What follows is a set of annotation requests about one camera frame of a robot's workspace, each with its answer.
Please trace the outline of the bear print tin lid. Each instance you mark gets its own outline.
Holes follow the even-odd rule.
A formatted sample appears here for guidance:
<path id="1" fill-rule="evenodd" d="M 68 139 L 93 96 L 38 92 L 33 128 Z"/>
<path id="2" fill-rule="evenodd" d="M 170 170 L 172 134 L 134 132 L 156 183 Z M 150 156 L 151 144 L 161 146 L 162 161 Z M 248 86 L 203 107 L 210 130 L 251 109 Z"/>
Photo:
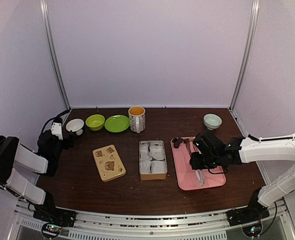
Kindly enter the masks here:
<path id="1" fill-rule="evenodd" d="M 117 149 L 113 144 L 94 149 L 92 154 L 100 179 L 103 182 L 109 182 L 127 173 Z"/>

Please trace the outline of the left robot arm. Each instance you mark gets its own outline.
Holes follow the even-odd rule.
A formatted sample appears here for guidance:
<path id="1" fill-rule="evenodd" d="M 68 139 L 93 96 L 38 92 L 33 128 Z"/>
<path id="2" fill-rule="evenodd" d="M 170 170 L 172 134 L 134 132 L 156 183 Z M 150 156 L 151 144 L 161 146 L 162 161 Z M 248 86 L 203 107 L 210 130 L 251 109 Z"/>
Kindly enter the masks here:
<path id="1" fill-rule="evenodd" d="M 22 176 L 15 164 L 35 174 L 53 177 L 62 151 L 74 146 L 74 137 L 69 134 L 68 138 L 61 138 L 47 130 L 40 134 L 37 144 L 38 151 L 34 152 L 21 144 L 18 137 L 0 135 L 0 189 L 25 198 L 48 222 L 55 222 L 60 212 L 52 194 Z"/>

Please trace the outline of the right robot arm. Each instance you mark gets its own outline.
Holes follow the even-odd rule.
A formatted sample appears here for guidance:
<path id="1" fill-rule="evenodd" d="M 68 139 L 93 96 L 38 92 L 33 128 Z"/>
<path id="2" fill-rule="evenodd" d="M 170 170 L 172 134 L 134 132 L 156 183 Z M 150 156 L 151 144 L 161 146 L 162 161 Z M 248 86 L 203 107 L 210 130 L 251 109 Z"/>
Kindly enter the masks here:
<path id="1" fill-rule="evenodd" d="M 193 170 L 224 170 L 230 165 L 263 161 L 293 161 L 293 166 L 272 183 L 256 190 L 244 217 L 254 221 L 272 203 L 295 190 L 295 133 L 279 137 L 234 137 L 223 143 L 211 131 L 198 134 L 192 141 L 199 152 L 193 152 L 189 164 Z"/>

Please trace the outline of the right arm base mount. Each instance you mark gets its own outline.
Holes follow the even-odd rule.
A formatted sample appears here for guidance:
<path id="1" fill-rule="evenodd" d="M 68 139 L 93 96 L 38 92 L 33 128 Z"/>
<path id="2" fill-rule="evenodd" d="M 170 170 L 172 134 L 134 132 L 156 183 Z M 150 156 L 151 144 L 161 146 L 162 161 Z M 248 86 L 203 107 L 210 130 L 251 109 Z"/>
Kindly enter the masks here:
<path id="1" fill-rule="evenodd" d="M 263 232 L 262 219 L 270 216 L 267 209 L 258 210 L 251 207 L 233 208 L 226 212 L 231 227 L 239 226 L 248 238 L 257 238 Z"/>

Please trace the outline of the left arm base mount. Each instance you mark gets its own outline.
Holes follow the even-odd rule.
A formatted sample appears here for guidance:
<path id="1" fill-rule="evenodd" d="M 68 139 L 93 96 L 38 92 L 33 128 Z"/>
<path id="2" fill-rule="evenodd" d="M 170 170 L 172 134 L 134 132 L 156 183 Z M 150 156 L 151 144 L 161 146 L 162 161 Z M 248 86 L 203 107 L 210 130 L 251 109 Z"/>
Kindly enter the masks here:
<path id="1" fill-rule="evenodd" d="M 42 220 L 41 234 L 48 240 L 58 237 L 63 228 L 73 227 L 77 213 L 72 210 L 58 208 L 55 214 L 47 213 L 45 210 L 36 208 L 33 217 Z"/>

